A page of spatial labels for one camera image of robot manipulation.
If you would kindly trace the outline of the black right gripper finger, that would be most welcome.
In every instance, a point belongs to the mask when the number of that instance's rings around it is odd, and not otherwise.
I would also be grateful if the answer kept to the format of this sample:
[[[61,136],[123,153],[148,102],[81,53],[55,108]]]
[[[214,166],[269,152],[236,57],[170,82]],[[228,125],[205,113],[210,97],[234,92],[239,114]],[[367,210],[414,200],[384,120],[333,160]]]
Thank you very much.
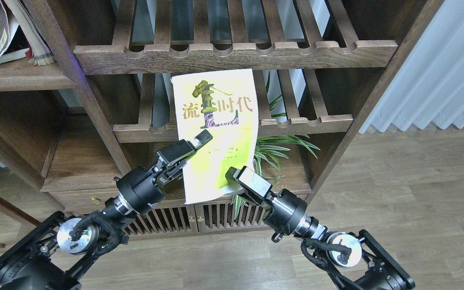
[[[268,203],[273,200],[272,184],[249,167],[244,166],[241,169],[230,167],[225,176],[242,187],[240,196],[250,204]]]

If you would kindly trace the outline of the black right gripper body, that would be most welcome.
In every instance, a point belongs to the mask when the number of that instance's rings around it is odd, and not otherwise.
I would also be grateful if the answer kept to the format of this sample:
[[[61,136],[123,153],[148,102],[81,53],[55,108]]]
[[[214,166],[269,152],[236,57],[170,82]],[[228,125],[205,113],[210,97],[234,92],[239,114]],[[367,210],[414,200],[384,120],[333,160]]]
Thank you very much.
[[[245,189],[239,196],[248,204],[265,209],[263,222],[274,230],[274,236],[309,235],[309,218],[305,213],[307,203],[288,190],[283,189],[277,195],[271,190]]]

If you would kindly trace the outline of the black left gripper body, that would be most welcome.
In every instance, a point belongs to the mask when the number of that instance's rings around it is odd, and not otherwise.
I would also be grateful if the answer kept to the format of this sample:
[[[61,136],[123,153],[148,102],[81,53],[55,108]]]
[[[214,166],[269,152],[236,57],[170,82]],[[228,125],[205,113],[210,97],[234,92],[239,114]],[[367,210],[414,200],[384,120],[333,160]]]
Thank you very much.
[[[118,196],[115,198],[115,210],[122,216],[132,212],[147,215],[155,206],[165,200],[164,186],[175,179],[182,178],[182,167],[179,164],[174,169],[162,169],[153,166],[146,169],[138,166],[121,178],[116,176],[115,182]]]

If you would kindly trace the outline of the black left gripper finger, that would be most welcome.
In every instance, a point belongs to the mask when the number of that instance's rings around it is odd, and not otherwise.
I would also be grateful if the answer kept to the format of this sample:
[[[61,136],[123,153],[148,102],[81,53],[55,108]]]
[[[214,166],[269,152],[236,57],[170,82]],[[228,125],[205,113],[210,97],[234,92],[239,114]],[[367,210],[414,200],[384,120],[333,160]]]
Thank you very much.
[[[203,130],[195,138],[189,140],[179,140],[163,149],[159,150],[157,155],[156,168],[159,170],[179,170],[188,159],[204,147],[213,136],[208,130]]]

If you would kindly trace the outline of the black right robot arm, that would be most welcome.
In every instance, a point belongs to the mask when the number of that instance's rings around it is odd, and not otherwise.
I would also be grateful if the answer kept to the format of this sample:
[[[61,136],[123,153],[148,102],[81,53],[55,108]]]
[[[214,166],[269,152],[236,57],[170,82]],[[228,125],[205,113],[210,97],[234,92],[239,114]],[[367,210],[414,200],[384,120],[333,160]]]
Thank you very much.
[[[241,187],[240,196],[266,213],[263,222],[274,230],[272,242],[293,235],[309,262],[328,274],[339,290],[410,290],[414,279],[368,231],[358,235],[330,231],[306,215],[307,203],[287,189],[273,193],[272,184],[248,167],[230,167],[227,179]]]

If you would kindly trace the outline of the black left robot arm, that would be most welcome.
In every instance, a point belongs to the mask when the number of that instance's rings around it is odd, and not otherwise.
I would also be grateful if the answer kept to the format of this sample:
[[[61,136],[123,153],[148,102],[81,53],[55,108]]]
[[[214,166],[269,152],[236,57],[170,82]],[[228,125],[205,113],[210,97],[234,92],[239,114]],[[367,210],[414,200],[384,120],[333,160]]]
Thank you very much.
[[[83,217],[52,213],[0,256],[1,289],[81,289],[79,279],[99,257],[127,244],[125,228],[165,200],[164,185],[179,179],[187,161],[210,140],[210,132],[203,130],[159,150],[151,168],[138,166],[116,177],[118,196],[107,200],[101,211]]]

